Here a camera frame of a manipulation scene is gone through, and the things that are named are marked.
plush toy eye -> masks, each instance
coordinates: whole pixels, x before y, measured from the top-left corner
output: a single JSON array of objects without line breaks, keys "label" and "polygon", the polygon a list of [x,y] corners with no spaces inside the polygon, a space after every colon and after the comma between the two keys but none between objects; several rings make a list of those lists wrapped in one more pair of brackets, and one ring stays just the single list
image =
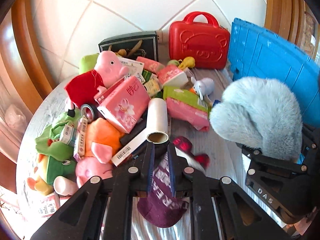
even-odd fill
[{"label": "plush toy eye", "polygon": [[64,161],[62,162],[63,165],[69,165],[71,163],[71,161]]}]

curtain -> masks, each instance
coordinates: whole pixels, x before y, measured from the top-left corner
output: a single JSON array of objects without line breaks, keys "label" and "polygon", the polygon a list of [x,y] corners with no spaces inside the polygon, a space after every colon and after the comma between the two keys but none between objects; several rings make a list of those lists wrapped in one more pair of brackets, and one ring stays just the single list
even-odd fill
[{"label": "curtain", "polygon": [[0,79],[0,152],[14,163],[17,163],[26,128],[25,116],[12,103],[12,98]]}]

green plush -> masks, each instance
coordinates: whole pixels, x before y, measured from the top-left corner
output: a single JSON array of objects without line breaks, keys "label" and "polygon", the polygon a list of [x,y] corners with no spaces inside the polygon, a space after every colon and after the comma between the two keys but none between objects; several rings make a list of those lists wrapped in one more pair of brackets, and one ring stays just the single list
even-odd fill
[{"label": "green plush", "polygon": [[38,153],[51,156],[60,162],[70,159],[73,155],[73,147],[58,141],[58,139],[66,124],[77,127],[81,115],[79,109],[76,108],[75,112],[75,117],[68,116],[66,112],[62,113],[44,129],[42,134],[35,139]]},{"label": "green plush", "polygon": [[97,63],[99,53],[84,56],[79,62],[79,75],[92,70]]},{"label": "green plush", "polygon": [[73,160],[59,162],[52,156],[46,156],[38,164],[38,169],[41,178],[47,184],[53,185],[56,177],[66,177],[69,174],[74,174],[76,170],[76,162]]}]

green tissue pack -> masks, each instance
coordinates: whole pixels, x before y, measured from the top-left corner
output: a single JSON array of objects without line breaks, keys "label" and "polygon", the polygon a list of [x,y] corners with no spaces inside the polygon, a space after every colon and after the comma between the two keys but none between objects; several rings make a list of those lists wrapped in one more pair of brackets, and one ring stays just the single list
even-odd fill
[{"label": "green tissue pack", "polygon": [[166,98],[173,98],[196,109],[199,109],[203,112],[209,112],[209,107],[207,103],[201,100],[196,94],[190,92],[189,90],[184,90],[171,86],[164,86],[163,99],[166,100]]}]

blue plastic crate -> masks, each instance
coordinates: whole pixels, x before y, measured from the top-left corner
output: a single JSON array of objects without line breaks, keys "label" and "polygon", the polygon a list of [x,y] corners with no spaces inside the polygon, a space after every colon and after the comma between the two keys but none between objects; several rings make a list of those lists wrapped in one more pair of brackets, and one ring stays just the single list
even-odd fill
[{"label": "blue plastic crate", "polygon": [[278,34],[235,18],[228,59],[233,80],[246,76],[276,78],[295,93],[304,123],[320,127],[319,67]]}]

